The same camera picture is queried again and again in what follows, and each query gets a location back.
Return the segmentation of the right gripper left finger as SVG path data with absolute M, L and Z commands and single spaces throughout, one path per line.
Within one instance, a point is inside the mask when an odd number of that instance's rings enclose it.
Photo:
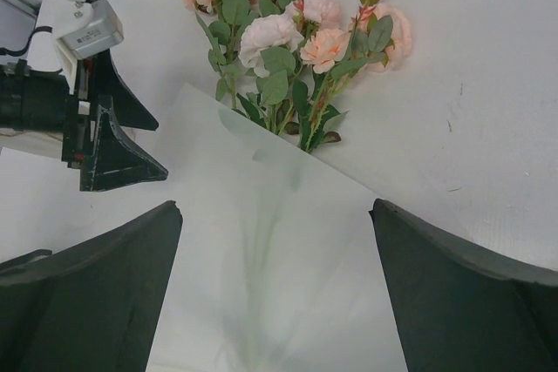
M 58 253 L 1 265 L 3 371 L 144 371 L 183 218 L 167 201 Z

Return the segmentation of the white wrapping paper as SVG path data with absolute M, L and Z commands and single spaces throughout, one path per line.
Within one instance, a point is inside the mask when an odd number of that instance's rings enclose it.
M 406 370 L 374 192 L 191 85 L 155 148 L 183 226 L 150 370 Z

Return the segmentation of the pink flower bouquet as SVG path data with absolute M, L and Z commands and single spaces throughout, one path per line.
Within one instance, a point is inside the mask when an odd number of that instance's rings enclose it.
M 333 101 L 361 71 L 394 70 L 412 52 L 407 17 L 384 0 L 358 0 L 348 26 L 337 0 L 182 2 L 208 39 L 215 98 L 308 153 L 340 141 Z

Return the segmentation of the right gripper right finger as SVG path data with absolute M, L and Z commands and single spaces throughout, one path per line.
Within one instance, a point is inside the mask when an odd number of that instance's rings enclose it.
M 557 273 L 377 199 L 370 212 L 410 371 L 555 371 Z

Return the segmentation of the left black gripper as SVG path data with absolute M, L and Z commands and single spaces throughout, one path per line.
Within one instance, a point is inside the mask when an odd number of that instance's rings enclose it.
M 1 66 L 1 127 L 61 135 L 58 154 L 69 167 L 81 167 L 80 191 L 167 179 L 168 170 L 121 126 L 154 132 L 159 123 L 119 75 L 109 50 L 79 60 L 70 83 L 23 59 Z

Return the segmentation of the left aluminium frame post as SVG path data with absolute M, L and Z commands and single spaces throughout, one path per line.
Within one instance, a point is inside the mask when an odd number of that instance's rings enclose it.
M 38 18 L 41 6 L 38 0 L 1 0 L 1 3 L 32 19 Z

